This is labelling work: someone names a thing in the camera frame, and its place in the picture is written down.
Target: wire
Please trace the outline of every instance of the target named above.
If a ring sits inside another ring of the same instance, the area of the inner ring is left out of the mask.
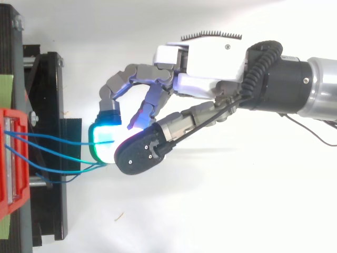
[[[207,126],[208,124],[210,124],[212,121],[216,120],[217,118],[219,118],[222,114],[224,114],[225,112],[229,111],[231,108],[233,108],[234,106],[246,101],[247,99],[239,99],[234,101],[233,103],[227,105],[226,107],[224,107],[223,109],[219,110],[219,112],[215,115],[213,115],[212,117],[210,117],[208,120],[204,121],[203,123],[201,123],[200,125],[198,125],[196,128],[194,128],[193,130],[191,130],[190,132],[184,134],[183,136],[179,137],[178,139],[176,139],[175,141],[173,141],[173,144],[176,145],[177,143],[185,140],[187,137],[191,136],[193,133],[199,131],[201,128]]]
[[[22,160],[24,160],[25,162],[29,163],[31,166],[39,169],[39,170],[43,170],[43,171],[47,171],[47,172],[52,172],[52,173],[59,173],[59,174],[82,174],[84,172],[89,172],[95,169],[98,169],[100,167],[106,166],[106,163],[98,163],[101,164],[95,168],[90,168],[90,169],[86,169],[86,170],[54,170],[54,169],[50,169],[50,168],[45,168],[42,167],[32,161],[29,161],[27,158],[25,158],[23,155],[21,155],[20,153],[18,153],[17,151],[15,151],[14,149],[12,149],[11,147],[9,147],[8,145],[5,144],[5,148],[10,150],[12,153],[14,153],[15,155],[17,155],[18,157],[20,157]]]
[[[50,154],[54,154],[54,155],[57,155],[58,157],[62,157],[64,159],[68,159],[68,160],[71,160],[71,161],[75,161],[75,162],[81,162],[81,163],[86,163],[86,164],[91,164],[91,165],[96,165],[97,163],[96,162],[88,162],[88,161],[84,161],[84,160],[81,160],[81,159],[77,159],[77,158],[74,158],[74,157],[70,157],[68,155],[65,155],[65,154],[61,154],[61,153],[58,153],[54,150],[51,150],[51,149],[48,149],[48,148],[45,148],[43,146],[40,146],[38,144],[35,144],[34,142],[30,142],[30,141],[27,141],[26,139],[23,139],[15,134],[10,134],[10,133],[7,133],[7,135],[9,136],[12,136],[13,138],[16,138],[22,142],[25,142],[25,143],[28,143],[29,145],[33,146],[33,147],[36,147],[38,149],[41,149],[43,151],[46,151]]]
[[[92,167],[94,167],[94,165],[91,165],[91,166],[89,166],[88,168],[86,168],[84,170],[91,169]],[[44,176],[40,175],[39,173],[35,173],[35,175],[37,175],[39,178],[41,178],[43,181],[45,181],[47,183],[70,183],[71,181],[74,181],[81,174],[77,174],[76,176],[74,176],[72,179],[70,179],[68,181],[52,181],[52,180],[49,180],[49,179],[45,178]]]
[[[321,142],[323,142],[325,145],[328,145],[330,147],[337,147],[337,145],[332,145],[329,144],[325,141],[322,140],[321,137],[319,137],[316,133],[314,133],[312,130],[310,130],[309,128],[307,128],[306,126],[302,125],[300,122],[294,120],[293,118],[289,117],[287,114],[282,114],[281,116],[285,116],[287,119],[291,120],[292,122],[296,123],[297,125],[303,127],[304,129],[308,130],[309,132],[311,132],[317,139],[319,139]]]
[[[30,136],[30,137],[40,137],[40,138],[46,138],[46,139],[51,139],[54,141],[59,141],[63,143],[67,143],[70,145],[97,145],[97,144],[109,144],[109,143],[114,143],[115,141],[103,141],[103,142],[76,142],[76,141],[69,141],[69,140],[64,140],[52,135],[47,135],[47,134],[40,134],[40,133],[20,133],[20,132],[12,132],[12,131],[4,131],[6,134],[15,134],[15,135],[24,135],[24,136]]]
[[[336,126],[335,124],[333,124],[332,122],[330,122],[330,121],[327,121],[327,120],[323,120],[323,122],[324,122],[325,124],[327,124],[327,125],[331,126],[332,128],[335,128],[335,129],[337,129],[337,126]]]

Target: white background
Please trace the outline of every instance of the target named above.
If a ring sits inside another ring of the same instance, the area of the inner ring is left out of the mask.
[[[10,3],[25,17],[24,43],[65,59],[64,113],[83,118],[83,140],[106,80],[130,63],[151,63],[158,45],[185,33],[242,33],[251,44],[280,41],[284,55],[302,60],[337,59],[333,0]],[[145,93],[138,86],[120,99],[124,123]],[[196,103],[172,98],[159,118]],[[300,120],[337,143],[332,128]],[[336,252],[335,156],[276,113],[239,110],[143,174],[113,165],[80,176],[67,188],[68,236],[44,237],[34,252]],[[86,148],[82,158],[92,159]]]

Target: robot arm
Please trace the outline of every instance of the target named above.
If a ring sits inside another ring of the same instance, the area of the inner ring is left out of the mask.
[[[154,65],[128,66],[126,76],[119,72],[108,81],[113,100],[134,83],[150,85],[130,125],[144,130],[115,152],[120,170],[137,174],[157,165],[177,142],[203,126],[225,121],[236,108],[337,119],[337,61],[310,58],[301,62],[281,56],[282,46],[277,42],[257,43],[247,50],[241,39],[220,32],[183,37],[182,42],[160,46]],[[211,101],[155,123],[154,117],[173,93]],[[110,103],[109,110],[116,102]]]

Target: green light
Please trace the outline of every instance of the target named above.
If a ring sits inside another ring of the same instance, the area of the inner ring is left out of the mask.
[[[115,141],[114,143],[94,145],[91,150],[94,159],[105,163],[115,163],[114,154],[118,146],[140,131],[142,129],[139,128],[128,130],[124,125],[93,125],[92,134],[89,131],[93,142]]]

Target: bolt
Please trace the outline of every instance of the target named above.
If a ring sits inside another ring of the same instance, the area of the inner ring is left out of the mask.
[[[29,114],[29,121],[33,127],[36,126],[36,123],[38,122],[38,116],[36,116],[34,111]]]
[[[19,32],[22,32],[24,27],[24,19],[20,15],[16,15],[13,20],[13,27],[17,29]]]
[[[63,59],[63,58],[59,58],[59,59],[57,60],[57,65],[58,65],[59,67],[64,67],[64,59]]]

